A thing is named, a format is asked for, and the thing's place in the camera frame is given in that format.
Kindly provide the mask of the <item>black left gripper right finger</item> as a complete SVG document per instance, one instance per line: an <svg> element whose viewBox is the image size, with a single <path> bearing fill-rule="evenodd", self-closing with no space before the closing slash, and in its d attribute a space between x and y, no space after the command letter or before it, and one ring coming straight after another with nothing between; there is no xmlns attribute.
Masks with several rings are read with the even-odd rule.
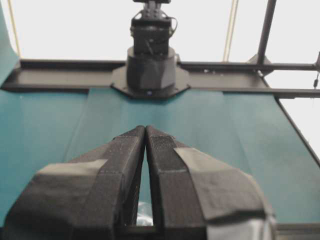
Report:
<svg viewBox="0 0 320 240"><path fill-rule="evenodd" d="M152 126L145 129L153 220L167 240L274 240L255 179Z"/></svg>

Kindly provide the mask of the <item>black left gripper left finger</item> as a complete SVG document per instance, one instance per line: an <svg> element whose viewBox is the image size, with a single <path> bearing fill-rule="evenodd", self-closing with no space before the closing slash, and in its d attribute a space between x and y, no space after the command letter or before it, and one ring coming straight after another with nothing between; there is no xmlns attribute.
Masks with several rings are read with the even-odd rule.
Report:
<svg viewBox="0 0 320 240"><path fill-rule="evenodd" d="M10 208L4 240L113 240L135 225L145 150L141 125L40 169Z"/></svg>

